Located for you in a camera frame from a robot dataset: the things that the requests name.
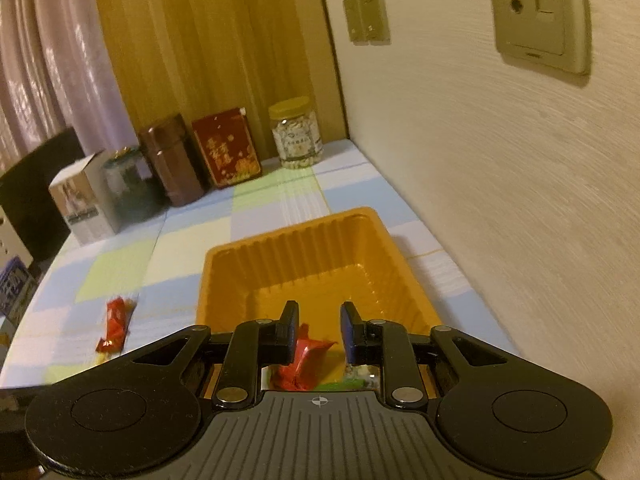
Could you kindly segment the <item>green candy wrapper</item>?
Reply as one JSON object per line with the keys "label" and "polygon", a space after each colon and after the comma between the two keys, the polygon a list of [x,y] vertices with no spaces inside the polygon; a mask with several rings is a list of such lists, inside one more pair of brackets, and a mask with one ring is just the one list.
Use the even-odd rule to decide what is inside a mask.
{"label": "green candy wrapper", "polygon": [[367,383],[363,379],[345,379],[340,382],[327,382],[326,384],[318,385],[316,391],[324,392],[344,392],[344,391],[358,391],[366,388]]}

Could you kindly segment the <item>red candy with gold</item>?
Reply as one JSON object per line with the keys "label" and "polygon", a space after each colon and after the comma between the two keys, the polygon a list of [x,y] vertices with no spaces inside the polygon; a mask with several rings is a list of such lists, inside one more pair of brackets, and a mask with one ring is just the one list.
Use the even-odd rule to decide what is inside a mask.
{"label": "red candy with gold", "polygon": [[326,354],[335,341],[309,336],[309,325],[303,323],[297,331],[294,359],[279,365],[272,372],[271,385],[281,391],[311,391],[320,385],[321,369]]}

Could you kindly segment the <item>red snack pouch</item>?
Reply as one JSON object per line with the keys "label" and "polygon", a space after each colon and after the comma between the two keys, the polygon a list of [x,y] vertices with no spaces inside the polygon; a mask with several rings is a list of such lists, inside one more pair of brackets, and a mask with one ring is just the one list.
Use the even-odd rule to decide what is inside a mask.
{"label": "red snack pouch", "polygon": [[96,344],[96,352],[102,354],[115,354],[122,352],[131,315],[137,301],[134,298],[122,298],[118,296],[106,304],[106,330],[105,336]]}

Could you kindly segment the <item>grey white snack packet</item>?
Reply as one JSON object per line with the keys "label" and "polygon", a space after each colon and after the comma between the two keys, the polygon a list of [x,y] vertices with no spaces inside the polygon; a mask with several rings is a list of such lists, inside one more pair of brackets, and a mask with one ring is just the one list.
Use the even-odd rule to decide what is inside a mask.
{"label": "grey white snack packet", "polygon": [[378,390],[380,369],[373,365],[349,365],[345,368],[343,382],[352,390]]}

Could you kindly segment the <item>orange plastic tray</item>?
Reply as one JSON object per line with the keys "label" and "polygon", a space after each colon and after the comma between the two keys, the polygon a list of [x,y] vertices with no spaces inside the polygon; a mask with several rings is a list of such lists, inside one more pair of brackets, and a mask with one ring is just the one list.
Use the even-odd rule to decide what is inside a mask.
{"label": "orange plastic tray", "polygon": [[245,321],[278,318],[288,300],[314,339],[336,342],[322,382],[345,373],[340,309],[426,335],[442,320],[376,211],[360,207],[209,249],[196,322],[231,333]]}

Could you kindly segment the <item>checkered tablecloth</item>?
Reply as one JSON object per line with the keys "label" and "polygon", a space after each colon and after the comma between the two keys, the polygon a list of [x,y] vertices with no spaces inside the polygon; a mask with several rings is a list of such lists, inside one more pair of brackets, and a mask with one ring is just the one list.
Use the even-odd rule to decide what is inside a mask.
{"label": "checkered tablecloth", "polygon": [[321,162],[213,191],[119,234],[66,238],[12,339],[6,388],[57,382],[99,363],[106,307],[136,304],[125,350],[186,326],[230,332],[299,305],[310,336],[331,341],[341,377],[340,310],[386,318],[413,333],[436,324],[512,351],[480,295],[428,227],[356,147],[330,143]]}

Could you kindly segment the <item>green glass jar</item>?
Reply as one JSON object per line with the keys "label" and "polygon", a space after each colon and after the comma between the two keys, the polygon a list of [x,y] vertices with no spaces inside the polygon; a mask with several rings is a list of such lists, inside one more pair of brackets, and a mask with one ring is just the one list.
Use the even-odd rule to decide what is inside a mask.
{"label": "green glass jar", "polygon": [[143,222],[159,214],[165,195],[142,149],[125,146],[103,165],[117,217],[124,226]]}

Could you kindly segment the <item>brown metal canister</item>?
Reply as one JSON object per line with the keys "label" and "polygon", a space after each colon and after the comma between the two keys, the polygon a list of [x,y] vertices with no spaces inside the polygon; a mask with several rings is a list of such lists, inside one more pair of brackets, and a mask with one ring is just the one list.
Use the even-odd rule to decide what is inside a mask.
{"label": "brown metal canister", "polygon": [[180,114],[154,122],[139,136],[172,206],[186,206],[205,194],[207,179],[201,157]]}

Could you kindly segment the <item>red gift box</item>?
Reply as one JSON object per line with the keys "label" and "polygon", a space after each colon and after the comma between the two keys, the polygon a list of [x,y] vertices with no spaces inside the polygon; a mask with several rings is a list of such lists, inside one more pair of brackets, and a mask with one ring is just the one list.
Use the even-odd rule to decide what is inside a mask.
{"label": "red gift box", "polygon": [[192,128],[216,188],[228,188],[262,174],[244,107],[198,119]]}

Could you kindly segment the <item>clear jar yellow lid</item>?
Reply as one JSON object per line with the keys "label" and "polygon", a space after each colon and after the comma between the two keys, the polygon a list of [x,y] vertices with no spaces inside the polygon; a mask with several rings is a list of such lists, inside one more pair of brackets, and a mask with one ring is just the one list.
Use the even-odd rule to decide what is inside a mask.
{"label": "clear jar yellow lid", "polygon": [[284,168],[302,169],[320,162],[323,144],[314,104],[298,96],[268,108],[271,132]]}

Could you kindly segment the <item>white product box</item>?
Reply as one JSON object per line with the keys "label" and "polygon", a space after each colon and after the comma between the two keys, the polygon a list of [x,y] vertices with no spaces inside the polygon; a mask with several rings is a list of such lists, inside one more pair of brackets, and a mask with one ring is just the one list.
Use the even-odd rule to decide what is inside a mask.
{"label": "white product box", "polygon": [[112,237],[120,228],[104,171],[109,158],[108,151],[100,151],[78,159],[49,184],[58,211],[81,245]]}

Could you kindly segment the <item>blue milk carton box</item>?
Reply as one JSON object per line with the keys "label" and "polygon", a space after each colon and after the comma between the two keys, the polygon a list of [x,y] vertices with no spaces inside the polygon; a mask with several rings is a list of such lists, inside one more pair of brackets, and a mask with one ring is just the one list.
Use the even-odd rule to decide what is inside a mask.
{"label": "blue milk carton box", "polygon": [[8,261],[1,272],[1,314],[13,325],[20,325],[37,289],[37,282],[17,256]]}

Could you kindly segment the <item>black chair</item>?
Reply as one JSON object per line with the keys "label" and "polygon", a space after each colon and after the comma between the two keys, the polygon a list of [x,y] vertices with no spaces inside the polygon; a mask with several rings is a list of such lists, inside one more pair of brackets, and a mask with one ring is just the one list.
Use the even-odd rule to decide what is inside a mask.
{"label": "black chair", "polygon": [[1,206],[35,262],[53,258],[70,235],[49,184],[84,156],[75,130],[67,128],[1,176]]}

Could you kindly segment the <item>pink curtain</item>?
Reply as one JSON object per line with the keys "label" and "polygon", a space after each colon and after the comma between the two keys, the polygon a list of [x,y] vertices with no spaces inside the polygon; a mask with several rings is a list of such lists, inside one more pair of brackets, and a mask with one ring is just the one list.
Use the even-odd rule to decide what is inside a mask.
{"label": "pink curtain", "polygon": [[1,168],[73,129],[82,150],[134,144],[96,0],[1,0]]}

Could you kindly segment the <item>double wall switch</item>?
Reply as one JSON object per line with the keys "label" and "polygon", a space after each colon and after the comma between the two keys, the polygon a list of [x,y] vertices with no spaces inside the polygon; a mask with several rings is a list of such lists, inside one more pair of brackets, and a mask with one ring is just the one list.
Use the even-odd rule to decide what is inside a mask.
{"label": "double wall switch", "polygon": [[348,38],[352,44],[390,44],[385,0],[343,0]]}

